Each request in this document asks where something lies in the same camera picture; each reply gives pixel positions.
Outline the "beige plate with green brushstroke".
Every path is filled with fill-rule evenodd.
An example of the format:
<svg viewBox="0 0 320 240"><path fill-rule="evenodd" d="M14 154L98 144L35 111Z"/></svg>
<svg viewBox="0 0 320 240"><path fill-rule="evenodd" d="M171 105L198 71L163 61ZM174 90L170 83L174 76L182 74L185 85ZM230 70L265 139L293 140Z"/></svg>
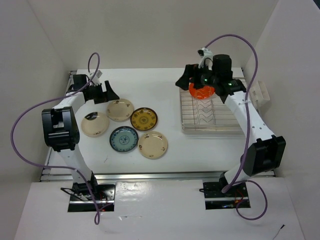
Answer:
<svg viewBox="0 0 320 240"><path fill-rule="evenodd" d="M98 137L104 134L109 127L109 119L102 112L91 112L81 121L81 130L88 137Z"/></svg>

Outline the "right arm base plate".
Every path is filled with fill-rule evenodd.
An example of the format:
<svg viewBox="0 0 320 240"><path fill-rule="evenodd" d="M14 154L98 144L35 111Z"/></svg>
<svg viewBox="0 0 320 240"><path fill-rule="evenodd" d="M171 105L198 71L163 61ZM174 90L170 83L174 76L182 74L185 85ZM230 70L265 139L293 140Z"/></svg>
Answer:
<svg viewBox="0 0 320 240"><path fill-rule="evenodd" d="M245 183L233 186L227 193L222 193L218 181L209 178L202 180L199 192L204 196L206 210L248 209L251 207L247 185Z"/></svg>

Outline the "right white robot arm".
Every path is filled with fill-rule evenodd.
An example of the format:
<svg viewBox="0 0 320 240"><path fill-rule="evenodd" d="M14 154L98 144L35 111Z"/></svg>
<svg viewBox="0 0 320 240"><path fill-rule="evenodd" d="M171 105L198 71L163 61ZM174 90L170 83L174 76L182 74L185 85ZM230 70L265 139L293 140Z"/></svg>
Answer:
<svg viewBox="0 0 320 240"><path fill-rule="evenodd" d="M233 113L246 136L244 152L239 165L223 173L219 179L219 192L231 196L238 184L262 172L278 168L286 147L283 136L276 136L265 124L252 102L249 89L233 77L232 60L229 55L218 54L210 58L212 66L187 64L175 85L188 90L190 84L196 89L213 87Z"/></svg>

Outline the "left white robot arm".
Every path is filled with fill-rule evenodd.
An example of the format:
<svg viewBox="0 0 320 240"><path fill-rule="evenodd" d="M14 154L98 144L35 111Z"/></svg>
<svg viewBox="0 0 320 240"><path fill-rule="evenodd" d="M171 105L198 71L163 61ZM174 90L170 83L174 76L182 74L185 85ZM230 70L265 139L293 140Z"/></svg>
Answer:
<svg viewBox="0 0 320 240"><path fill-rule="evenodd" d="M72 190L77 195L83 195L88 200L95 199L100 192L97 179L85 163L79 148L80 130L75 113L87 101L95 104L119 100L108 80L104 82L103 91L99 81L99 71L93 81L89 82L86 74L75 74L73 84L69 87L66 98L53 108L44 109L41 113L44 141L64 160L73 178Z"/></svg>

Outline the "beige plate with flower motifs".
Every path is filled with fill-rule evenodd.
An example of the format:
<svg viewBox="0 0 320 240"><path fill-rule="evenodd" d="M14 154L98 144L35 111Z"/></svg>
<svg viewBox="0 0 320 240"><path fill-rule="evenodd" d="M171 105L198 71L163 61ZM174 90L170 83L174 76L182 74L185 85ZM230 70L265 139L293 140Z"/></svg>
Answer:
<svg viewBox="0 0 320 240"><path fill-rule="evenodd" d="M139 152L148 159L159 159L168 150L168 140L158 131L144 133L137 143Z"/></svg>

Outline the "orange plastic plate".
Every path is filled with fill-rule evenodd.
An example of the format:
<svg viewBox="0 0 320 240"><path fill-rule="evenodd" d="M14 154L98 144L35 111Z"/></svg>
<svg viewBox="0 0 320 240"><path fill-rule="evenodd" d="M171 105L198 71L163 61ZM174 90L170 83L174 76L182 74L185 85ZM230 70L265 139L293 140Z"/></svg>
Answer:
<svg viewBox="0 0 320 240"><path fill-rule="evenodd" d="M193 98L199 100L208 99L215 93L215 89L211 86L204 86L203 88L195 89L193 83L189 84L188 91Z"/></svg>

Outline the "yellow plate with dark rim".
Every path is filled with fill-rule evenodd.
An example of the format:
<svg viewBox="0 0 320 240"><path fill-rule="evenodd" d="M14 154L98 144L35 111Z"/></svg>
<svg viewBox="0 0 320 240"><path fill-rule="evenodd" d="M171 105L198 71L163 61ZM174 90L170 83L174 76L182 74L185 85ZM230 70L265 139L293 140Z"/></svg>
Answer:
<svg viewBox="0 0 320 240"><path fill-rule="evenodd" d="M133 111L130 116L130 123L138 131L150 131L157 125L158 115L149 107L140 107Z"/></svg>

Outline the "blue floral plate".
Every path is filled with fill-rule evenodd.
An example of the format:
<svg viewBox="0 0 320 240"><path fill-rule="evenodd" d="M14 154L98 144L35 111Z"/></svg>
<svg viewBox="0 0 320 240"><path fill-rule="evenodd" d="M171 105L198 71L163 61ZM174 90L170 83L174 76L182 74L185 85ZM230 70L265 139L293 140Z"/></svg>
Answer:
<svg viewBox="0 0 320 240"><path fill-rule="evenodd" d="M138 140L139 135L134 128L120 126L110 134L109 144L116 152L127 153L137 146Z"/></svg>

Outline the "aluminium frame rail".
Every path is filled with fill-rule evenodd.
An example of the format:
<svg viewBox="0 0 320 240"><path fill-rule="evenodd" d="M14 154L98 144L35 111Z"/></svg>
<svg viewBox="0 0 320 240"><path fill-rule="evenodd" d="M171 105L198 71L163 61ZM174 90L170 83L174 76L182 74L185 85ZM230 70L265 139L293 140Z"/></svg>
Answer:
<svg viewBox="0 0 320 240"><path fill-rule="evenodd" d="M240 162L245 136L237 132L184 131L182 121L192 119L197 109L192 99L182 94L175 81L181 68L103 69L101 81L135 108L149 107L158 116L155 127L168 140L168 150L157 159L142 156L138 149L127 153L113 150L111 132L122 125L111 121L108 130L98 137L81 134L79 148L87 166L99 181L118 179L184 179L218 177Z"/></svg>

